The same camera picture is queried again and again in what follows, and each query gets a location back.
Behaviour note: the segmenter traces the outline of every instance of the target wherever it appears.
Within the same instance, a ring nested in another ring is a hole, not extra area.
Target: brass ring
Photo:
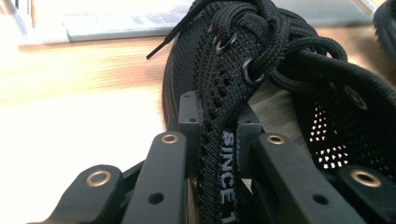
[[[366,187],[378,188],[381,186],[381,181],[375,175],[363,170],[353,170],[351,175],[354,180]]]
[[[163,143],[165,144],[174,144],[175,142],[178,141],[178,137],[175,134],[167,134],[164,135],[161,140],[163,141]]]
[[[269,135],[267,137],[267,141],[272,144],[275,144],[275,145],[282,145],[285,143],[285,139],[283,139],[281,136],[275,135],[275,134]]]
[[[105,178],[100,179],[100,180],[98,180],[98,181],[93,180],[93,178],[94,178],[96,175],[104,175]],[[86,183],[87,183],[88,186],[96,188],[96,187],[102,186],[102,185],[104,185],[105,183],[107,183],[107,182],[110,180],[110,178],[111,178],[111,173],[110,173],[109,171],[100,170],[100,171],[96,171],[96,172],[90,174],[90,175],[87,177]]]

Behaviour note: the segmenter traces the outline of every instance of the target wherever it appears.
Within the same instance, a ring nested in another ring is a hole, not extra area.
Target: wooden table
[[[352,63],[396,84],[371,25],[318,31],[339,41]],[[47,218],[91,166],[124,171],[146,158],[164,130],[161,85],[171,45],[145,56],[162,40],[17,48],[0,39],[0,223]]]

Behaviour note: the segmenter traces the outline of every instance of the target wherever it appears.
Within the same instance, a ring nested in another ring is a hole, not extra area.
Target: shoe
[[[338,43],[318,36],[300,16],[268,0],[198,0],[148,58],[173,38],[163,113],[171,129],[181,95],[197,91],[202,105],[196,176],[200,223],[254,223],[242,219],[242,190],[234,181],[239,178],[238,115],[248,104],[266,132],[291,136],[328,179],[355,164],[394,184],[395,90],[348,63]],[[295,122],[279,120],[282,115]],[[297,128],[285,128],[289,122]],[[232,175],[225,183],[221,148],[227,146],[233,147]],[[230,188],[227,194],[224,188]]]
[[[378,41],[396,66],[396,1],[384,2],[374,16]]]

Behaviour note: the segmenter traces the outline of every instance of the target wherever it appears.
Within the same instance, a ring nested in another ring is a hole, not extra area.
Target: eyelet
[[[349,97],[349,99],[352,100],[352,102],[360,109],[362,110],[367,110],[367,104],[361,99],[361,97],[358,95],[357,92],[353,91],[350,87],[345,86],[344,90],[346,92],[346,95]]]
[[[259,78],[252,79],[248,74],[248,67],[250,66],[251,61],[253,61],[253,57],[247,58],[242,64],[242,79],[248,86],[257,87],[262,84],[262,81],[264,80],[264,74],[262,74]]]
[[[216,47],[216,53],[217,54],[222,54],[224,53],[227,49],[230,48],[230,46],[235,42],[236,38],[238,37],[238,34],[235,33],[231,37],[231,39],[225,44],[224,46],[221,45],[221,41],[219,41],[217,47]]]

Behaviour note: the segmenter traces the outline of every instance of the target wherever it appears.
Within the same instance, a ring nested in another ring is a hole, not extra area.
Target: black shoelace
[[[205,9],[210,3],[217,2],[213,0],[202,0],[199,2],[186,17],[171,31],[171,33],[165,38],[159,47],[152,51],[147,58],[152,57],[158,52],[163,46],[168,44],[182,29],[189,24],[203,9]],[[258,57],[248,58],[242,66],[241,76],[245,83],[252,88],[257,88],[262,84],[265,79],[271,79],[277,86],[287,91],[312,91],[315,84],[309,81],[295,80],[288,76],[281,74],[278,71],[278,67],[288,54],[291,54],[299,50],[309,50],[317,54],[330,54],[334,59],[347,60],[347,55],[343,48],[335,41],[319,37],[314,28],[312,28],[306,21],[300,16],[287,11],[285,9],[277,8],[269,0],[250,0],[244,1],[251,4],[230,4],[225,10],[219,11],[213,18],[210,32],[218,34],[216,42],[218,42],[218,49],[222,50],[222,47],[227,46],[224,43],[232,43],[233,39],[237,38],[237,34],[233,32],[233,24],[237,19],[244,13],[255,13],[262,17],[262,21],[256,21],[258,24],[255,29],[249,30],[249,32],[256,36],[268,35],[262,33],[260,24],[269,24],[272,28],[272,36],[270,43],[266,43],[268,46]],[[205,183],[212,187],[218,183]],[[205,220],[216,220],[220,222],[221,215],[217,217],[205,217]],[[234,223],[233,219],[223,219],[222,221],[230,220]],[[210,221],[202,221],[203,223],[212,223]]]

